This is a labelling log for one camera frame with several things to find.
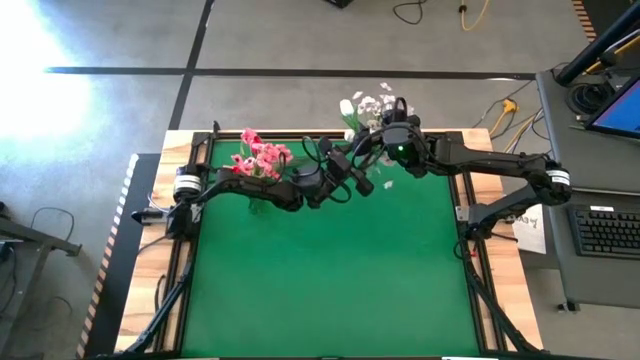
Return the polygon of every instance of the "monitor screen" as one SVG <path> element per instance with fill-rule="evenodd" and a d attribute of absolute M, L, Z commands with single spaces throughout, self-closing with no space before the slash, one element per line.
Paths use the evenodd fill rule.
<path fill-rule="evenodd" d="M 640 135 L 640 81 L 635 79 L 591 125 Z"/>

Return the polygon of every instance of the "black keyboard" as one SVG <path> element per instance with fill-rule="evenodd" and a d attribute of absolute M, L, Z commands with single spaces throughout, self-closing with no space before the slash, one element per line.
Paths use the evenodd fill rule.
<path fill-rule="evenodd" d="M 640 208 L 568 208 L 578 255 L 640 259 Z"/>

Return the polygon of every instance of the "black desk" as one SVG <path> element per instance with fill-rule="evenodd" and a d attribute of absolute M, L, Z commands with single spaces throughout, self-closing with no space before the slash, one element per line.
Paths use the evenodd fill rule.
<path fill-rule="evenodd" d="M 572 128 L 578 124 L 565 104 L 567 89 L 549 71 L 537 74 L 536 80 L 554 156 L 571 173 L 570 203 L 638 207 L 640 143 Z M 568 205 L 548 208 L 545 223 L 550 225 L 567 300 L 640 308 L 640 260 L 577 256 Z"/>

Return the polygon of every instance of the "yellow cable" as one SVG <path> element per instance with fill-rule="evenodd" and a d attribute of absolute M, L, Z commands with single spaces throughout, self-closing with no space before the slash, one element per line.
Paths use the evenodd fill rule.
<path fill-rule="evenodd" d="M 464 13 L 466 11 L 460 12 L 460 24 L 462 25 L 462 30 L 464 31 L 473 30 L 473 28 L 475 28 L 480 23 L 480 20 L 482 20 L 484 13 L 487 11 L 487 7 L 489 7 L 489 0 L 484 0 L 484 6 L 482 7 L 482 11 L 480 11 L 480 15 L 478 15 L 476 22 L 474 22 L 473 25 L 471 25 L 470 27 L 467 27 L 464 23 Z"/>
<path fill-rule="evenodd" d="M 500 117 L 498 118 L 498 121 L 496 121 L 496 123 L 495 123 L 495 125 L 493 125 L 493 128 L 491 129 L 491 131 L 489 131 L 489 136 L 493 136 L 493 133 L 495 133 L 496 130 L 498 130 L 498 126 L 500 126 L 500 123 L 505 118 L 505 115 L 507 115 L 507 113 L 508 113 L 507 110 L 502 111 L 502 114 L 500 114 Z"/>
<path fill-rule="evenodd" d="M 516 131 L 515 135 L 513 135 L 511 140 L 509 140 L 509 143 L 504 148 L 504 150 L 502 150 L 502 152 L 507 152 L 507 150 L 509 150 L 509 148 L 518 140 L 518 137 L 520 137 L 520 135 L 522 135 L 522 133 L 524 133 L 524 131 L 527 129 L 527 127 L 529 127 L 529 125 L 533 122 L 533 120 L 536 118 L 537 115 L 538 115 L 538 113 L 535 113 L 535 114 L 531 115 L 531 117 L 528 118 L 524 122 L 524 124 L 522 124 L 520 129 L 518 129 L 518 131 Z"/>
<path fill-rule="evenodd" d="M 633 40 L 629 41 L 628 43 L 620 46 L 616 51 L 614 51 L 613 53 L 618 55 L 621 52 L 626 51 L 628 48 L 632 47 L 633 45 L 635 45 L 637 42 L 640 41 L 640 36 L 636 36 Z M 596 69 L 598 69 L 600 66 L 602 66 L 602 63 L 600 61 L 597 61 L 595 64 L 591 65 L 586 73 L 590 74 L 591 72 L 595 71 Z"/>

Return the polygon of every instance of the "green mat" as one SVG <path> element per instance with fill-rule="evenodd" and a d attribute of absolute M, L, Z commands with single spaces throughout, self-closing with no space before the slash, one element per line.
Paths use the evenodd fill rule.
<path fill-rule="evenodd" d="M 299 142 L 287 145 L 304 154 Z M 231 164 L 238 149 L 218 142 L 212 165 Z M 266 204 L 255 214 L 239 195 L 210 201 L 182 355 L 478 355 L 462 263 L 452 252 L 448 179 L 379 168 L 371 196 L 354 189 L 349 203 L 318 210 Z"/>

